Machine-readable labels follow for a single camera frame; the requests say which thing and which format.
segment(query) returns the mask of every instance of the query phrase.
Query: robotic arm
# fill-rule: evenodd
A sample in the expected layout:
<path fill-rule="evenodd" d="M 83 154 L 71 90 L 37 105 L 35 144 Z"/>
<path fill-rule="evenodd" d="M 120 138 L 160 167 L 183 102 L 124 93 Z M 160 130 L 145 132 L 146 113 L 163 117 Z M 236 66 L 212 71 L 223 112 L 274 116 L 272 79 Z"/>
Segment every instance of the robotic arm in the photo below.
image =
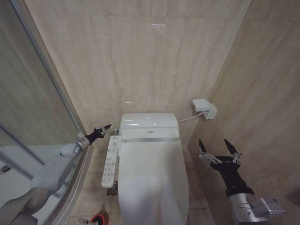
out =
<path fill-rule="evenodd" d="M 199 158 L 217 170 L 225 184 L 226 195 L 231 201 L 233 219 L 236 225 L 250 224 L 254 222 L 267 222 L 274 217 L 285 213 L 285 210 L 276 198 L 260 198 L 255 200 L 254 192 L 240 177 L 241 153 L 238 153 L 233 145 L 226 139 L 225 143 L 231 156 L 212 156 L 199 139 Z"/>
<path fill-rule="evenodd" d="M 94 128 L 94 132 L 89 135 L 79 133 L 76 143 L 66 144 L 60 150 L 60 155 L 50 158 L 31 180 L 30 190 L 1 207 L 1 225 L 36 225 L 38 220 L 32 215 L 61 188 L 80 152 L 97 138 L 104 138 L 111 126 Z"/>

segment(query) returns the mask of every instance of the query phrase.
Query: toilet tank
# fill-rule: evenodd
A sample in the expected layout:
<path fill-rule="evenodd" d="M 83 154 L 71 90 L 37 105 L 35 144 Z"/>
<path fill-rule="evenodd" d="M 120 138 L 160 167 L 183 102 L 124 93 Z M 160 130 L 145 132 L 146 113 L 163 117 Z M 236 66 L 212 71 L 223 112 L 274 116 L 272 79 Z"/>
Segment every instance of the toilet tank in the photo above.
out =
<path fill-rule="evenodd" d="M 121 119 L 120 134 L 124 129 L 175 128 L 178 123 L 174 113 L 125 113 Z"/>

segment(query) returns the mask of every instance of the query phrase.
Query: red object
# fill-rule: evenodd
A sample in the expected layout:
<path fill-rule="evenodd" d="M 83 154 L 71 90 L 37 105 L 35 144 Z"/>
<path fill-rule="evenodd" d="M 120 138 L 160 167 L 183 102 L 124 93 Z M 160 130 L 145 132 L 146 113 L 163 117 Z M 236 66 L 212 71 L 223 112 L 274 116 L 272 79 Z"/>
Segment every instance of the red object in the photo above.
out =
<path fill-rule="evenodd" d="M 91 222 L 98 222 L 98 225 L 108 225 L 108 218 L 103 213 L 98 213 L 90 219 Z"/>

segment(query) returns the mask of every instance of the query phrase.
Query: tile floor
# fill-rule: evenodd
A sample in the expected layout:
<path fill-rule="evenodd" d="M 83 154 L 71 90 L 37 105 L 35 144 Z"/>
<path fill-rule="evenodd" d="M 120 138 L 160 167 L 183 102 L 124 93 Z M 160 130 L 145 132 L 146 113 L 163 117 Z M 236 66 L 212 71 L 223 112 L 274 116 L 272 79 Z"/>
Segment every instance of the tile floor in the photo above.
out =
<path fill-rule="evenodd" d="M 187 146 L 182 148 L 189 185 L 189 210 L 186 225 L 215 225 L 188 148 Z M 118 196 L 107 196 L 107 190 L 101 187 L 105 157 L 106 151 L 94 152 L 82 192 L 67 225 L 76 225 L 79 218 L 91 219 L 101 210 L 106 210 L 110 214 L 109 225 L 123 225 Z"/>

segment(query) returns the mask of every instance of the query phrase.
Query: bidet control panel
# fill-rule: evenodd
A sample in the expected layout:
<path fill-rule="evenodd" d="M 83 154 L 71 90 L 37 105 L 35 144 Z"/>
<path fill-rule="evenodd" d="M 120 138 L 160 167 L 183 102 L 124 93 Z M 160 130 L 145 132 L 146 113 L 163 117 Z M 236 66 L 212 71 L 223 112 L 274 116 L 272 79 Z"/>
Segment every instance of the bidet control panel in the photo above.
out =
<path fill-rule="evenodd" d="M 104 188 L 111 188 L 113 186 L 114 177 L 116 174 L 116 163 L 118 152 L 121 144 L 120 136 L 111 136 L 109 139 L 108 150 L 103 170 L 103 177 L 101 185 Z"/>

